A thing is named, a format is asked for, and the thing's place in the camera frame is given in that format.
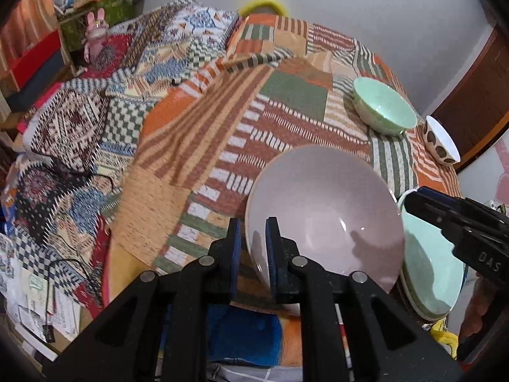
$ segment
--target stuffed toy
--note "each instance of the stuffed toy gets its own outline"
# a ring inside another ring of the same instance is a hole
[[[87,30],[85,32],[87,42],[83,52],[83,58],[87,63],[95,63],[104,43],[108,39],[108,29],[108,23],[104,21],[104,8],[99,8],[97,11],[97,20],[93,12],[87,14]]]

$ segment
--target patchwork quilt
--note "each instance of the patchwork quilt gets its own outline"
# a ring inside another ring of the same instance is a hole
[[[24,122],[28,152],[2,194],[9,234],[23,268],[93,316],[104,305],[108,225],[143,121],[166,92],[224,53],[237,18],[177,0],[116,25],[95,67],[52,87]],[[183,28],[174,35],[176,22]]]
[[[405,96],[391,70],[358,40],[291,18],[249,16],[226,56],[171,90],[145,119],[111,226],[117,257],[110,283],[121,289],[138,267],[176,272],[206,254],[225,236],[230,217],[243,219],[256,176],[299,145],[355,154],[396,196],[418,185],[460,195],[454,170],[426,152],[422,122],[389,137],[359,119],[352,104],[357,76],[384,81]],[[245,246],[234,304],[243,308],[225,309],[225,334],[210,340],[220,353],[210,357],[302,366],[300,320],[274,305]]]

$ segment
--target white wall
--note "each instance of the white wall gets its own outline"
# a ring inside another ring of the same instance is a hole
[[[501,137],[509,145],[509,131]],[[460,191],[464,196],[486,204],[495,200],[500,176],[505,172],[495,146],[491,146],[485,153],[477,158],[467,168],[463,169],[457,179]]]
[[[171,0],[145,0],[145,11]],[[249,0],[199,0],[235,10]],[[478,0],[281,0],[295,18],[361,40],[401,80],[419,112],[462,68],[488,22]]]

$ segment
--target wooden door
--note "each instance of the wooden door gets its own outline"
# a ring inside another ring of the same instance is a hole
[[[509,42],[497,29],[432,116],[456,143],[461,155],[457,171],[472,163],[509,127]]]

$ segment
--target yellow object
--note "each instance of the yellow object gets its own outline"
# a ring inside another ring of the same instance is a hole
[[[451,357],[456,359],[457,346],[459,345],[459,342],[457,336],[454,333],[445,330],[444,322],[445,318],[437,321],[433,326],[431,326],[429,333],[436,342],[449,346]]]
[[[288,11],[278,0],[252,0],[239,10],[239,14],[246,17],[260,7],[270,7],[277,15],[288,17]]]

